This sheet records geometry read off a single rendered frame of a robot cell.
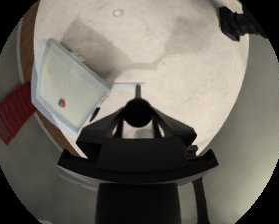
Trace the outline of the small grey ball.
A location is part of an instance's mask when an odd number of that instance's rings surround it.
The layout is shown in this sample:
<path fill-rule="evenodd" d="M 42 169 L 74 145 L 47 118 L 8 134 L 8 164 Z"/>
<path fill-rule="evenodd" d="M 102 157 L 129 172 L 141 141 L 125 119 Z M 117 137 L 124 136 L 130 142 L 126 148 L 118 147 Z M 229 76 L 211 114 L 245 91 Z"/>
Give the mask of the small grey ball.
<path fill-rule="evenodd" d="M 113 14 L 114 14 L 114 16 L 120 16 L 121 13 L 122 12 L 120 10 L 115 10 Z"/>

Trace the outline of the grey mug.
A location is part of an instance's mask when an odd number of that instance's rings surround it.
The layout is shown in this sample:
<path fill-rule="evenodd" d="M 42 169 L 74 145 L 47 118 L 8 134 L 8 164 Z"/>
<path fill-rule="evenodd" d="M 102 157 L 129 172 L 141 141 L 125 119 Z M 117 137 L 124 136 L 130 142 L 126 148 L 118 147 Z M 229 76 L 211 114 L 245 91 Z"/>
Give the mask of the grey mug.
<path fill-rule="evenodd" d="M 148 129 L 140 129 L 135 132 L 134 138 L 153 138 L 152 132 Z"/>

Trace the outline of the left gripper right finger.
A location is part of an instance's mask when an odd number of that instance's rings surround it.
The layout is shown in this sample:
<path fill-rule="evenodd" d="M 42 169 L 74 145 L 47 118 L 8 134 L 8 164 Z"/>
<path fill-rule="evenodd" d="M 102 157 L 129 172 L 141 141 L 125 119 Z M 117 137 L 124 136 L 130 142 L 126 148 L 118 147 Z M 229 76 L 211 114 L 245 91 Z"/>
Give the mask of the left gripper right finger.
<path fill-rule="evenodd" d="M 197 138 L 197 134 L 194 128 L 162 113 L 155 107 L 152 108 L 153 117 L 151 122 L 153 138 L 163 137 L 159 128 L 160 125 L 161 129 L 164 132 L 164 137 L 181 137 L 185 144 L 186 150 L 188 150 Z M 158 121 L 158 123 L 156 121 Z"/>

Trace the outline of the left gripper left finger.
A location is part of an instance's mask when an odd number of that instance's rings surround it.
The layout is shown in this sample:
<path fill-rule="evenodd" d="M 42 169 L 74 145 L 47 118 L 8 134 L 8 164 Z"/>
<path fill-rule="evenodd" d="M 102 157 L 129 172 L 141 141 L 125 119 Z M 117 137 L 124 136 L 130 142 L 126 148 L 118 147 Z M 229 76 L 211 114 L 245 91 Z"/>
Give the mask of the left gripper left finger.
<path fill-rule="evenodd" d="M 80 134 L 123 138 L 123 130 L 124 130 L 123 108 L 124 107 L 121 107 L 115 112 L 113 112 L 112 114 L 109 114 L 89 125 L 84 126 Z M 115 128 L 116 131 L 115 133 L 113 133 Z"/>

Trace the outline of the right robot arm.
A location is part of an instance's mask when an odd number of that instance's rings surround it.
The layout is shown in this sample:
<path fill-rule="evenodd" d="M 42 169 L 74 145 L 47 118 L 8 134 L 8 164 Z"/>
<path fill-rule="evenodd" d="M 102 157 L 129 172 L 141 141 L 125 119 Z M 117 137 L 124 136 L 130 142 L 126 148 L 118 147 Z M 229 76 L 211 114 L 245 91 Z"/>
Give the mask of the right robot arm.
<path fill-rule="evenodd" d="M 243 13 L 238 14 L 237 12 L 232 12 L 226 6 L 223 6 L 222 10 L 225 33 L 233 38 L 236 42 L 240 42 L 240 36 L 244 36 L 245 34 L 247 34 L 245 32 L 248 32 L 248 34 L 250 33 L 251 35 L 260 35 L 261 37 L 268 39 L 260 24 L 243 4 Z M 257 30 L 255 31 L 255 29 Z"/>

